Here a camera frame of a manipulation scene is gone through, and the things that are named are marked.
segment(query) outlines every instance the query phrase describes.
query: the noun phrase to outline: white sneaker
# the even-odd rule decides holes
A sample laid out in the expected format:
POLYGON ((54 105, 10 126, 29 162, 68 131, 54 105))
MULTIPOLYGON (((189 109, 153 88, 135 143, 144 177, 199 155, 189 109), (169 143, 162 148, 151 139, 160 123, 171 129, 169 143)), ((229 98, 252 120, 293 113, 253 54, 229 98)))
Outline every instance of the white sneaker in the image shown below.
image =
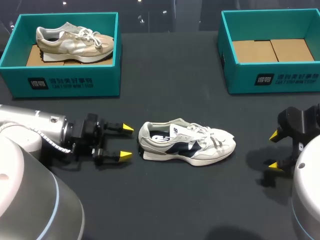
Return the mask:
POLYGON ((108 58, 114 50, 114 39, 69 22, 56 29, 38 27, 36 43, 44 62, 77 60, 94 63, 108 58))
POLYGON ((181 118, 164 123, 146 122, 140 129, 138 142, 139 153, 145 160, 181 159, 193 166, 221 161, 236 147, 230 133, 181 118))

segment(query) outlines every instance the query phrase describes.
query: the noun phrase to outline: black table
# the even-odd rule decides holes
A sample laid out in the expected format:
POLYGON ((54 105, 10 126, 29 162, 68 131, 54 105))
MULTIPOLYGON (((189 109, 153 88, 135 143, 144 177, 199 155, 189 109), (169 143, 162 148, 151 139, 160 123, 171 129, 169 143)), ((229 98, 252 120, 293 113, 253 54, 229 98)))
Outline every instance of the black table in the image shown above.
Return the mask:
POLYGON ((52 171, 80 198, 84 240, 294 240, 292 180, 257 183, 267 159, 283 158, 291 142, 269 142, 277 115, 306 109, 319 94, 229 95, 217 53, 216 32, 123 34, 120 98, 13 101, 2 79, 0 104, 66 115, 96 113, 126 122, 133 139, 113 139, 110 149, 133 152, 131 164, 98 170, 52 171), (173 160, 142 160, 136 137, 142 124, 183 118, 232 133, 227 159, 205 167, 173 160))

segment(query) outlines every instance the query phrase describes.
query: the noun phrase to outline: teal shoe box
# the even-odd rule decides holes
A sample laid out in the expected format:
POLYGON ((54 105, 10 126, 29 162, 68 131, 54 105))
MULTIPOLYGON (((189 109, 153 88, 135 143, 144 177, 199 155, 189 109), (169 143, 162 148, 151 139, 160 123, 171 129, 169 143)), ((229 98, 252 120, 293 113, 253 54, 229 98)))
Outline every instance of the teal shoe box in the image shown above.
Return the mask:
POLYGON ((21 14, 0 60, 0 74, 14 98, 118 96, 122 41, 117 12, 21 14), (114 38, 112 64, 26 66, 36 29, 66 22, 114 38))
POLYGON ((217 46, 230 94, 320 92, 317 9, 222 11, 217 46), (293 39, 305 42, 312 61, 240 62, 233 44, 293 39))

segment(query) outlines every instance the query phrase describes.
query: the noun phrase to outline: cable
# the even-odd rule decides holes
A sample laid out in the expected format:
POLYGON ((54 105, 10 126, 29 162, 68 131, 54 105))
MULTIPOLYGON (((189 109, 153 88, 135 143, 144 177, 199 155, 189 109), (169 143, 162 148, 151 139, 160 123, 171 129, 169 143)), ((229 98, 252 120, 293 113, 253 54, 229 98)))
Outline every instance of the cable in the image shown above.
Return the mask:
POLYGON ((29 129, 31 131, 34 131, 35 133, 39 134, 40 137, 42 137, 45 141, 47 141, 52 147, 54 147, 55 149, 57 149, 58 151, 62 152, 62 153, 65 153, 65 154, 69 154, 71 153, 71 150, 70 149, 67 149, 67 148, 63 148, 57 144, 55 144, 49 137, 47 137, 43 132, 41 132, 39 129, 33 127, 33 126, 26 126, 26 125, 23 125, 23 124, 20 124, 20 123, 16 123, 16 122, 8 122, 8 123, 5 123, 3 124, 2 126, 0 126, 0 133, 6 129, 6 128, 9 128, 9 127, 12 127, 12 126, 22 126, 22 127, 25 127, 26 129, 29 129))

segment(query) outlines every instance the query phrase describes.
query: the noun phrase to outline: beige sneaker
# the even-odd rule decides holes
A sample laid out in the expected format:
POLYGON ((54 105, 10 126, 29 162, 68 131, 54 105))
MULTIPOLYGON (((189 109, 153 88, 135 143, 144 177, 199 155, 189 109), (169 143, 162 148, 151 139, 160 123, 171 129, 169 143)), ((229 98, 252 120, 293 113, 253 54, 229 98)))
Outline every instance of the beige sneaker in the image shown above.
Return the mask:
POLYGON ((69 22, 56 29, 38 27, 36 43, 44 62, 77 60, 94 63, 108 58, 114 50, 114 39, 69 22))

